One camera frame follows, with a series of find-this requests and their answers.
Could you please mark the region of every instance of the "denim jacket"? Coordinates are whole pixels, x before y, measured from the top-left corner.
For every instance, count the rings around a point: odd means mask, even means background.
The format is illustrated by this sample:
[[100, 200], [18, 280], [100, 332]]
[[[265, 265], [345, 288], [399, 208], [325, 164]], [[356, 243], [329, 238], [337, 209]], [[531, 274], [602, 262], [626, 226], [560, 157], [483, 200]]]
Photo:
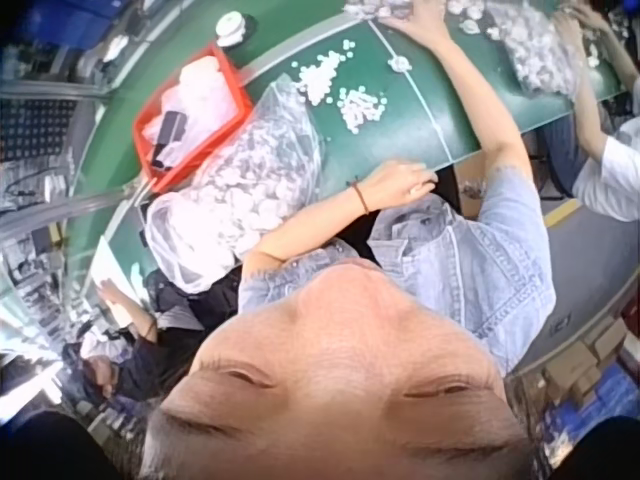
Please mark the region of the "denim jacket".
[[[533, 183], [492, 172], [477, 222], [436, 195], [380, 213], [369, 245], [382, 269], [422, 305], [459, 323], [503, 374], [520, 361], [555, 305], [549, 239]], [[317, 272], [357, 257], [334, 240], [274, 272], [240, 284], [240, 312], [275, 302]]]

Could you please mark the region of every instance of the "plastic bag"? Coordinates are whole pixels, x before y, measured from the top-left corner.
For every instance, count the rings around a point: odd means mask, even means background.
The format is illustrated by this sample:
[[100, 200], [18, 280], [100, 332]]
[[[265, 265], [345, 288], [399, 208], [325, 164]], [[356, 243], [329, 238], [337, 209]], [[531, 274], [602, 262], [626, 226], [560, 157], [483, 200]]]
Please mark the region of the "plastic bag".
[[165, 275], [199, 293], [261, 236], [316, 198], [321, 142], [295, 84], [281, 76], [232, 142], [200, 167], [190, 187], [149, 208], [147, 242]]
[[523, 90], [562, 93], [573, 99], [579, 60], [560, 40], [544, 13], [529, 5], [489, 3], [500, 37]]
[[344, 11], [359, 20], [375, 17], [406, 19], [413, 12], [413, 0], [347, 0]]

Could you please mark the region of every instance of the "worker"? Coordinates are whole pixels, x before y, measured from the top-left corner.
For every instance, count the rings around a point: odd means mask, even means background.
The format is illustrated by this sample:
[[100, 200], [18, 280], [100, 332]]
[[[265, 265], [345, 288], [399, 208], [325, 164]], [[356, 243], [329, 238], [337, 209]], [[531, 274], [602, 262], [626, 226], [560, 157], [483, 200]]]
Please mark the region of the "worker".
[[[547, 231], [518, 128], [437, 0], [386, 23], [447, 72], [486, 155], [478, 222], [385, 163], [308, 206], [244, 259], [238, 316], [149, 421], [141, 475], [163, 479], [527, 478], [503, 375], [555, 303]], [[334, 237], [382, 210], [382, 268]]]
[[137, 333], [131, 357], [120, 363], [106, 355], [90, 356], [81, 362], [86, 389], [92, 397], [114, 395], [145, 401], [166, 393], [188, 368], [202, 342], [204, 328], [184, 307], [174, 307], [156, 321], [111, 281], [98, 293], [113, 308], [124, 309]]
[[580, 200], [596, 213], [621, 221], [640, 219], [640, 120], [633, 118], [614, 134], [606, 111], [598, 110], [589, 80], [586, 53], [578, 22], [599, 34], [618, 78], [633, 97], [633, 113], [640, 113], [640, 83], [633, 60], [607, 21], [586, 4], [563, 7], [556, 13], [561, 37], [582, 62], [573, 115], [542, 128], [549, 162], [562, 193]]

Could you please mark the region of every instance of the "workbench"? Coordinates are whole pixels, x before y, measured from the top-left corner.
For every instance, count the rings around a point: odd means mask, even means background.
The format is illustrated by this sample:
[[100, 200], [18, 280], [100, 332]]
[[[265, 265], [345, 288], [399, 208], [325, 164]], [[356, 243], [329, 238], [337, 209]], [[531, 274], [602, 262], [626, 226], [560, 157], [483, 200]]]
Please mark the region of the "workbench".
[[[531, 3], [549, 11], [554, 2]], [[363, 178], [391, 157], [422, 161], [437, 170], [477, 151], [478, 143], [462, 105], [433, 55], [376, 22], [352, 22], [341, 14], [343, 5], [343, 0], [195, 0], [146, 49], [114, 92], [87, 151], [83, 180], [75, 193], [103, 191], [138, 175], [140, 168], [131, 140], [135, 116], [175, 69], [213, 40], [217, 20], [231, 10], [257, 20], [255, 34], [229, 52], [254, 101], [280, 74], [295, 75], [297, 79], [298, 69], [291, 66], [293, 61], [315, 64], [317, 55], [341, 51], [344, 39], [356, 42], [355, 55], [339, 67], [332, 97], [338, 98], [340, 87], [365, 86], [368, 92], [384, 93], [388, 98], [381, 120], [363, 125], [358, 135], [347, 130], [335, 103], [309, 106], [325, 140], [322, 197], [341, 190], [348, 181]], [[455, 18], [447, 22], [455, 41], [491, 83], [522, 132], [570, 111], [569, 101], [559, 95], [525, 95], [501, 43], [483, 34], [466, 35]], [[409, 76], [389, 68], [387, 61], [393, 54], [409, 59], [413, 67]], [[607, 62], [592, 71], [591, 81], [599, 99], [621, 91]], [[95, 248], [107, 223], [108, 215], [100, 213], [70, 222], [70, 256]], [[126, 236], [139, 241], [137, 232]]]

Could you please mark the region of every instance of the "hand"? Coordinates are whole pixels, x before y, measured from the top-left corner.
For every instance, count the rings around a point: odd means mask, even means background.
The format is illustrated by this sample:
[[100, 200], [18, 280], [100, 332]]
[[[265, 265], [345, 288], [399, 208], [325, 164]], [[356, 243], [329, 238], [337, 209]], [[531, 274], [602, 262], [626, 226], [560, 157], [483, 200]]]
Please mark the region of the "hand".
[[609, 23], [605, 18], [587, 4], [568, 3], [561, 5], [560, 8], [567, 11], [572, 17], [578, 19], [585, 27], [599, 32], [609, 30]]
[[98, 295], [105, 302], [111, 302], [116, 304], [121, 304], [123, 301], [129, 300], [124, 293], [116, 287], [116, 284], [113, 283], [113, 280], [105, 280], [98, 286]]
[[564, 43], [575, 48], [578, 54], [586, 55], [582, 43], [582, 30], [576, 19], [567, 13], [556, 12], [553, 14], [553, 24]]
[[438, 176], [421, 163], [391, 160], [358, 185], [370, 211], [401, 207], [426, 196]]
[[389, 17], [380, 22], [403, 32], [432, 50], [452, 41], [444, 23], [445, 5], [446, 2], [443, 0], [414, 0], [413, 15], [410, 19], [399, 20]]

